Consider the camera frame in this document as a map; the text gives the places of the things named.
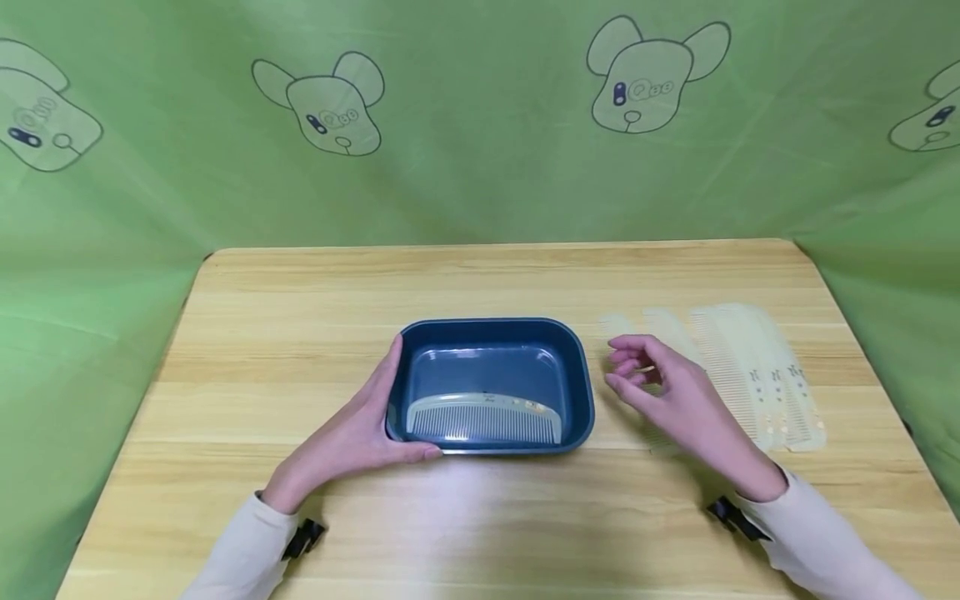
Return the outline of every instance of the mouse ear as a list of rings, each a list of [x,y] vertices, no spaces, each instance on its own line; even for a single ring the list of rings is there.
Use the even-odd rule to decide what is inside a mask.
[[[643,41],[640,28],[625,14],[607,21],[593,37],[587,50],[587,68],[596,75],[607,75],[613,59],[627,46]]]
[[[12,39],[0,39],[0,68],[29,73],[55,91],[64,91],[70,82],[50,59],[30,46]]]
[[[253,80],[263,95],[284,108],[291,108],[287,99],[287,87],[294,82],[294,76],[276,66],[269,60],[257,59],[250,67]]]
[[[383,73],[366,55],[359,52],[344,53],[333,67],[333,76],[352,83],[367,107],[375,105],[383,97]]]
[[[960,60],[937,73],[926,85],[926,93],[935,100],[946,98],[951,91],[960,87]]]
[[[693,53],[693,66],[686,80],[695,82],[716,70],[730,49],[730,37],[730,27],[720,21],[710,23],[688,37],[684,46]]]

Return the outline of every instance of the green backdrop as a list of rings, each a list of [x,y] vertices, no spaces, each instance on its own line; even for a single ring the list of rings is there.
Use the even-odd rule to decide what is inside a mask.
[[[795,239],[960,509],[958,19],[953,0],[6,0],[0,597],[55,594],[227,247]]]

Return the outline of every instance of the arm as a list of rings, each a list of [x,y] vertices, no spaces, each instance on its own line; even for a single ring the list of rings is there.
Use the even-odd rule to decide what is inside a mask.
[[[921,600],[810,484],[785,477],[787,490],[776,500],[738,502],[771,538],[760,543],[773,568],[821,600]]]
[[[773,568],[821,600],[919,600],[805,481],[782,471],[743,432],[696,363],[649,335],[610,340],[607,383],[673,440],[726,477],[770,541]],[[661,384],[651,396],[638,386]]]
[[[384,419],[402,338],[396,336],[359,392],[248,498],[180,600],[266,600],[279,585],[282,555],[297,530],[297,511],[326,482],[396,463],[439,458],[435,445],[387,438]]]
[[[281,556],[296,530],[295,515],[251,494],[180,600],[266,600],[280,583],[286,567]]]

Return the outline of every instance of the left hand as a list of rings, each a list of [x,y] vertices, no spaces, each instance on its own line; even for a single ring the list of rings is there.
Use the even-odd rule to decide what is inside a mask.
[[[699,365],[652,335],[622,335],[610,346],[614,370],[606,379],[620,399],[748,500],[770,502],[786,493],[783,472],[750,440]],[[644,383],[661,384],[663,394],[647,394],[639,387]]]
[[[442,455],[433,444],[394,442],[387,437],[387,400],[402,345],[403,338],[397,335],[390,351],[350,402],[276,468],[260,496],[263,502],[291,515],[310,493],[333,479]]]

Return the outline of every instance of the blue plastic basin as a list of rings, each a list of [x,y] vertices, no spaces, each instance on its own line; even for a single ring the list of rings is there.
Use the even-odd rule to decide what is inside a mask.
[[[480,392],[534,400],[560,415],[559,444],[431,440],[446,454],[568,452],[593,429],[587,358],[576,334],[545,318],[420,321],[402,331],[403,352],[390,391],[387,433],[415,441],[410,404],[439,394]]]

